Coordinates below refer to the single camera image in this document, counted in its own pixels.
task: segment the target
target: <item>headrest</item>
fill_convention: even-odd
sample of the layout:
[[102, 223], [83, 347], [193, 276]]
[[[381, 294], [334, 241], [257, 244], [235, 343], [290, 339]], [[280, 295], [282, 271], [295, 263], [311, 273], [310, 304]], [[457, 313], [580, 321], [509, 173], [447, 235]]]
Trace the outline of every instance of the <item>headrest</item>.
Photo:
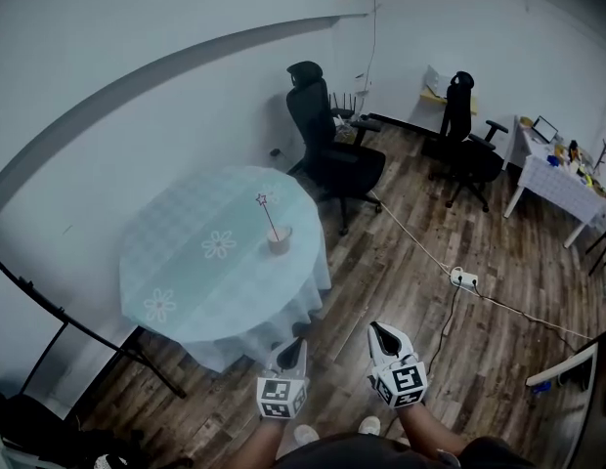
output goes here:
[[472, 89], [475, 86], [475, 81], [470, 76], [470, 73], [466, 73], [465, 71], [458, 71], [457, 74], [451, 80], [453, 85], [462, 85]]
[[286, 71], [290, 73], [295, 89], [303, 89], [323, 78], [321, 67], [311, 61], [293, 64]]

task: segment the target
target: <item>chair armrest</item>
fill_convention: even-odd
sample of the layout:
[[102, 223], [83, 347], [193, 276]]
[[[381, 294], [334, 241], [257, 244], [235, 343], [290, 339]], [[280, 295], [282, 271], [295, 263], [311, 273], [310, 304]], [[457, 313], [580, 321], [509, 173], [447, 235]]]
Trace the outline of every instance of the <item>chair armrest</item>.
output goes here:
[[356, 120], [351, 122], [351, 127], [358, 129], [371, 130], [372, 132], [381, 132], [381, 124], [370, 120]]
[[485, 139], [481, 139], [480, 137], [477, 137], [474, 134], [470, 134], [468, 136], [468, 139], [470, 139], [470, 141], [472, 141], [473, 143], [477, 143], [478, 145], [484, 146], [486, 149], [489, 149], [490, 151], [494, 151], [497, 148], [492, 143], [489, 143]]
[[507, 127], [503, 127], [500, 123], [496, 123], [495, 121], [486, 120], [486, 123], [491, 127], [499, 130], [500, 132], [504, 132], [505, 134], [509, 132], [509, 129]]
[[343, 120], [348, 120], [353, 116], [355, 112], [352, 109], [342, 109], [341, 107], [333, 107], [331, 109], [331, 116], [337, 118], [338, 116]]

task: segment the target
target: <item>forearm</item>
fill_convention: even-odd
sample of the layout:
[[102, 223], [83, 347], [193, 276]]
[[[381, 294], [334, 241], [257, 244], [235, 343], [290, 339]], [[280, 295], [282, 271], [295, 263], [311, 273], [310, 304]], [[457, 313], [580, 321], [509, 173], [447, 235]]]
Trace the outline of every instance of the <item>forearm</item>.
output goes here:
[[244, 442], [226, 469], [268, 469], [275, 463], [286, 422], [265, 418]]
[[445, 427], [423, 404], [399, 408], [397, 413], [412, 449], [426, 457], [437, 459], [438, 449], [459, 456], [467, 446], [462, 437]]

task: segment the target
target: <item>black cord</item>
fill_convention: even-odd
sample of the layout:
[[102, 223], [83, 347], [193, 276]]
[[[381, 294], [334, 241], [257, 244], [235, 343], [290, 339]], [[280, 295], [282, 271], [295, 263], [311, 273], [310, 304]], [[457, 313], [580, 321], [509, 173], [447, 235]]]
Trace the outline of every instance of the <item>black cord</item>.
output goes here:
[[491, 299], [493, 301], [495, 301], [497, 304], [501, 304], [503, 307], [510, 309], [511, 311], [518, 313], [519, 315], [522, 315], [523, 317], [525, 317], [528, 321], [530, 321], [531, 323], [539, 323], [541, 324], [544, 328], [546, 328], [547, 330], [550, 330], [551, 332], [553, 332], [557, 338], [562, 341], [564, 344], [566, 344], [566, 347], [572, 351], [573, 354], [577, 353], [577, 350], [566, 340], [564, 339], [559, 332], [553, 328], [552, 326], [548, 326], [546, 323], [544, 323], [543, 321], [537, 321], [534, 320], [532, 318], [530, 318], [527, 314], [525, 314], [524, 312], [520, 311], [519, 309], [516, 308], [512, 308], [511, 306], [508, 306], [507, 304], [504, 304], [502, 302], [500, 302], [499, 300], [495, 299], [494, 297], [486, 297], [484, 295], [481, 295], [481, 293], [479, 292], [479, 290], [477, 290], [477, 283], [475, 282], [475, 280], [472, 281], [472, 286], [475, 289], [475, 293], [481, 297], [482, 299]]
[[364, 86], [364, 92], [366, 94], [362, 96], [362, 106], [360, 107], [360, 111], [364, 111], [364, 103], [366, 102], [366, 97], [368, 96], [368, 75], [370, 74], [370, 65], [372, 64], [372, 58], [374, 58], [374, 50], [377, 46], [377, 0], [372, 0], [373, 7], [373, 17], [372, 17], [372, 54], [370, 55], [370, 61], [368, 62], [368, 68], [366, 70], [366, 85]]
[[429, 362], [429, 368], [427, 369], [427, 375], [429, 375], [431, 373], [431, 367], [433, 366], [433, 362], [436, 360], [436, 358], [438, 357], [438, 354], [442, 350], [442, 339], [444, 338], [444, 331], [447, 329], [447, 325], [449, 324], [449, 321], [451, 321], [451, 318], [453, 317], [453, 312], [455, 311], [455, 299], [457, 298], [457, 294], [458, 294], [460, 288], [461, 288], [461, 277], [459, 277], [459, 285], [457, 286], [457, 290], [455, 291], [455, 294], [453, 294], [453, 301], [451, 302], [451, 314], [447, 318], [447, 322], [444, 323], [444, 326], [442, 327], [442, 331], [440, 332], [440, 342], [438, 344], [438, 350], [436, 351], [435, 355], [433, 355], [431, 362]]

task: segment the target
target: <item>star wand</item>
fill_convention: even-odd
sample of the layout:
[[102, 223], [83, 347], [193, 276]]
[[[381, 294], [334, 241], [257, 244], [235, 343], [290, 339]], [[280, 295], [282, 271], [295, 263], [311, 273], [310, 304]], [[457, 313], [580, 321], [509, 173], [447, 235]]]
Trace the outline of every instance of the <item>star wand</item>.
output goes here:
[[268, 213], [268, 209], [266, 208], [266, 195], [258, 193], [257, 198], [255, 198], [255, 201], [257, 201], [261, 207], [264, 207], [264, 211], [266, 212], [266, 217], [268, 217], [268, 221], [271, 223], [271, 228], [273, 228], [273, 233], [275, 233], [275, 238], [277, 239], [277, 241], [279, 241], [280, 238], [277, 236], [277, 230], [275, 229], [275, 226], [273, 225], [273, 220], [271, 219], [271, 214]]

